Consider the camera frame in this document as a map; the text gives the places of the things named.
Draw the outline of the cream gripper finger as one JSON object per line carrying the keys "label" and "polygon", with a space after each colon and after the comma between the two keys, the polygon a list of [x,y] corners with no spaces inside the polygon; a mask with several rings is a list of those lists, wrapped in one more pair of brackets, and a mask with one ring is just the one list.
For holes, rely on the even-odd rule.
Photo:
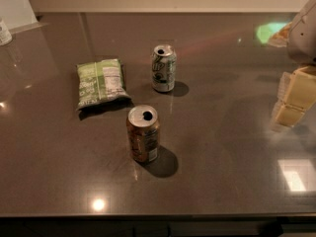
{"label": "cream gripper finger", "polygon": [[271,129],[281,132],[294,127],[315,104],[316,67],[306,65],[292,73],[284,72],[279,80]]}

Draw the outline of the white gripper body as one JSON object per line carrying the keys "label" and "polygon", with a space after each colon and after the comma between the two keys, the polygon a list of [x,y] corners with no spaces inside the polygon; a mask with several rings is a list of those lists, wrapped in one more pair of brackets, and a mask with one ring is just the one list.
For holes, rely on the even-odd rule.
{"label": "white gripper body", "polygon": [[300,64],[316,64],[316,0],[308,0],[294,17],[287,42],[289,57]]}

